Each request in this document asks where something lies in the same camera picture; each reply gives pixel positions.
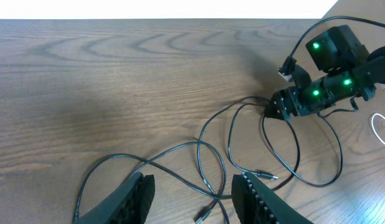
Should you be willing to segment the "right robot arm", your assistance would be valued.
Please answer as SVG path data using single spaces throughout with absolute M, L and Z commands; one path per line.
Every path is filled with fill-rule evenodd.
M 347 25 L 328 29 L 305 47 L 326 75 L 313 81 L 292 56 L 287 57 L 278 72 L 294 85 L 273 94 L 264 110 L 266 117 L 288 120 L 346 98 L 368 101 L 375 96 L 377 83 L 385 85 L 385 46 L 369 53 Z

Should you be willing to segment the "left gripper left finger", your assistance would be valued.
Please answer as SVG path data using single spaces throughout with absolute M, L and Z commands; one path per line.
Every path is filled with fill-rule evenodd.
M 154 195 L 154 176 L 138 172 L 75 223 L 144 224 Z

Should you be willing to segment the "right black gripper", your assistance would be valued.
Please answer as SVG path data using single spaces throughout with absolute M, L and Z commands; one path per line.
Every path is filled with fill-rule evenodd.
M 323 88 L 309 86 L 298 89 L 295 86 L 276 91 L 268 105 L 264 116 L 280 120 L 289 120 L 293 116 L 306 116 L 321 110 L 323 106 Z

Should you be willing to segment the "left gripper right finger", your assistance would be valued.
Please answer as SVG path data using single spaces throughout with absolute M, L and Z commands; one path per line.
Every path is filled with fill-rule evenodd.
M 241 224 L 311 224 L 251 173 L 233 176 L 231 196 Z

